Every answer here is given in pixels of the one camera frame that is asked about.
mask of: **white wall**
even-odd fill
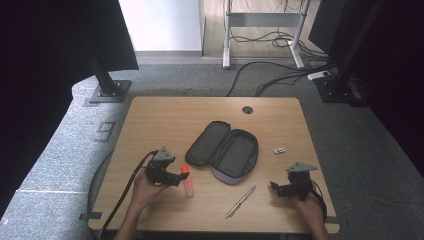
[[[119,0],[135,51],[201,51],[202,0]]]

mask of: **pen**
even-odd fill
[[[234,205],[233,208],[228,211],[227,215],[225,215],[225,218],[229,218],[234,215],[234,213],[240,208],[241,204],[246,201],[246,199],[252,195],[253,191],[255,191],[256,186],[252,187],[249,191],[247,191],[246,194]]]

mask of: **open pencil case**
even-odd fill
[[[211,122],[187,151],[185,159],[198,167],[210,165],[213,175],[226,184],[236,184],[250,173],[258,158],[258,140],[230,124]]]

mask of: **wooden table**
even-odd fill
[[[243,107],[253,112],[246,114]],[[179,173],[189,147],[214,120],[231,124],[255,135],[259,156],[253,171],[237,185],[218,181],[210,167],[190,167],[194,198],[186,198],[184,184],[170,187],[146,208],[139,230],[307,233],[309,230],[291,201],[278,197],[270,181],[288,184],[287,167],[303,162],[318,167],[311,178],[319,184],[328,207],[335,216],[323,173],[309,135],[300,103],[295,98],[244,97],[136,97],[129,109],[116,149],[97,197],[93,212],[102,212],[100,220],[90,219],[92,229],[101,229],[122,194],[130,175],[150,151],[166,146],[176,157],[167,170]],[[276,147],[287,152],[273,153]],[[236,214],[225,214],[253,186],[255,192]],[[109,224],[118,229],[129,204],[131,191]],[[330,233],[338,224],[326,224]]]

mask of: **wire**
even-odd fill
[[[127,193],[130,190],[130,188],[131,188],[131,185],[132,185],[132,183],[134,181],[134,178],[137,176],[138,172],[143,167],[144,162],[146,161],[146,159],[150,155],[153,155],[154,156],[154,155],[156,155],[157,152],[158,152],[158,150],[149,152],[146,156],[144,156],[144,158],[140,161],[140,163],[134,169],[134,172],[131,174],[131,177],[128,180],[127,186],[125,187],[124,192],[122,193],[121,197],[119,198],[118,203],[116,203],[115,208],[112,210],[112,212],[110,213],[109,217],[107,218],[105,224],[103,225],[102,229],[100,230],[99,239],[102,238],[102,235],[103,235],[104,231],[106,230],[106,228],[109,225],[110,221],[115,216],[115,213],[118,211],[119,207],[121,206],[122,202],[124,201],[125,197],[127,196]]]
[[[108,155],[106,155],[106,157],[102,160],[102,162],[100,163],[99,167],[97,168],[96,172],[93,175],[93,178],[91,180],[90,183],[90,188],[88,190],[88,198],[87,198],[87,214],[89,214],[92,210],[93,210],[93,206],[90,207],[90,196],[93,194],[93,189],[94,189],[94,183],[95,183],[95,179],[98,177],[99,173],[100,173],[100,169],[103,167],[103,165],[107,162],[106,160],[109,159],[109,157],[112,155],[114,149],[112,149],[112,151],[110,151],[110,153]],[[92,235],[92,237],[94,239],[98,239],[97,236],[94,234],[94,231],[90,229],[90,233]]]
[[[272,38],[272,39],[263,39],[263,38],[266,38],[271,34],[281,34],[281,33],[283,33],[283,32],[274,31],[274,32],[269,32],[269,33],[267,33],[267,34],[265,34],[261,37],[247,38],[247,37],[243,37],[243,36],[234,36],[233,32],[232,31],[230,31],[230,32],[231,32],[231,38],[234,39],[236,42],[273,42],[273,41],[276,41],[276,38]],[[281,35],[281,36],[290,37],[290,35],[288,35],[288,34]]]
[[[308,62],[307,62],[307,64],[308,64],[308,67],[309,68],[313,68],[312,66],[311,66],[311,62],[326,62],[327,60],[320,60],[320,59],[311,59],[311,60],[308,60]]]
[[[275,41],[273,41],[273,46],[274,47],[287,47],[288,43],[285,46],[278,45],[278,40],[285,40],[287,42],[288,40],[292,40],[293,36],[291,36],[287,33],[284,33],[284,32],[280,32],[280,28],[277,29],[277,33],[279,35],[276,37]],[[328,60],[328,57],[325,56],[326,53],[309,49],[302,40],[298,40],[297,46],[299,46],[300,51],[308,57],[314,57],[314,58],[324,60],[324,61]]]
[[[286,69],[289,69],[289,70],[293,70],[293,71],[295,71],[295,72],[301,72],[300,74],[296,74],[296,75],[290,75],[290,76],[284,76],[284,77],[281,77],[282,75],[280,75],[280,76],[278,76],[278,77],[276,77],[276,78],[274,78],[274,79],[272,79],[272,80],[270,80],[270,81],[268,81],[268,82],[266,82],[266,83],[264,83],[264,84],[261,84],[261,85],[259,85],[257,88],[256,88],[256,93],[255,93],[255,95],[254,95],[254,97],[258,97],[258,96],[260,96],[261,95],[261,93],[263,92],[263,91],[265,91],[268,87],[270,87],[270,86],[272,86],[272,85],[274,85],[274,84],[288,84],[288,85],[294,85],[295,83],[296,83],[296,81],[297,80],[299,80],[301,77],[303,77],[303,76],[306,76],[306,75],[308,75],[308,74],[310,74],[310,73],[313,73],[313,72],[316,72],[316,71],[322,71],[322,70],[325,70],[325,69],[329,69],[329,68],[332,68],[332,67],[334,67],[334,64],[333,63],[327,63],[327,64],[325,64],[325,65],[323,65],[323,66],[320,66],[320,67],[317,67],[317,68],[313,68],[313,69],[297,69],[297,68],[292,68],[292,67],[288,67],[288,66],[285,66],[285,65],[282,65],[282,64],[278,64],[278,63],[273,63],[273,62],[266,62],[266,61],[255,61],[255,62],[250,62],[250,63],[246,63],[246,64],[244,64],[238,71],[237,71],[237,73],[236,73],[236,76],[234,77],[234,80],[233,80],[233,84],[231,85],[231,88],[230,88],[230,90],[228,91],[228,93],[225,95],[225,97],[228,97],[228,96],[230,96],[230,94],[231,94],[231,92],[234,90],[234,88],[235,88],[235,85],[236,85],[236,83],[237,83],[237,81],[238,81],[238,79],[239,79],[239,76],[240,76],[240,74],[241,74],[241,72],[247,67],[247,66],[249,66],[249,65],[252,65],[252,64],[271,64],[271,65],[276,65],[276,66],[280,66],[280,67],[283,67],[283,68],[286,68]],[[285,80],[285,79],[289,79],[289,78],[294,78],[294,77],[298,77],[298,79],[296,79],[294,82],[292,82],[291,84],[289,84],[289,83],[278,83],[279,81],[281,81],[281,80]]]
[[[324,201],[324,196],[322,195],[322,192],[321,192],[321,188],[319,187],[319,185],[315,182],[315,181],[313,181],[313,180],[311,180],[311,182],[312,183],[314,183],[315,184],[315,186],[317,186],[318,187],[318,190],[319,190],[319,195],[318,195],[318,193],[315,191],[315,190],[313,190],[313,189],[311,189],[311,193],[318,199],[318,201],[319,201],[319,204],[320,204],[320,206],[321,206],[321,210],[322,210],[322,214],[323,214],[323,220],[324,220],[324,222],[327,220],[327,205],[325,204],[325,201]]]
[[[249,7],[249,3],[247,2],[247,0],[246,0],[246,6],[250,10],[250,12],[253,12],[252,9]]]
[[[287,11],[287,6],[289,5],[289,0],[286,0],[286,5],[284,6],[284,12]]]
[[[278,8],[279,8],[281,5],[283,5],[283,1],[284,1],[284,0],[281,0],[280,4],[278,4],[278,6],[275,8],[274,12],[277,12]]]
[[[304,3],[304,1],[305,1],[305,0],[301,0],[301,1],[300,1],[299,6],[297,6],[297,7],[289,7],[289,6],[288,6],[288,3],[287,3],[288,1],[287,1],[287,2],[286,2],[286,7],[285,7],[285,9],[284,9],[284,12],[286,11],[286,9],[287,9],[287,8],[290,8],[290,9],[291,9],[291,10],[293,10],[293,11],[294,11],[294,10],[298,10],[298,9],[299,9],[299,12],[301,12],[301,11],[302,11],[302,7],[303,7],[303,3]]]

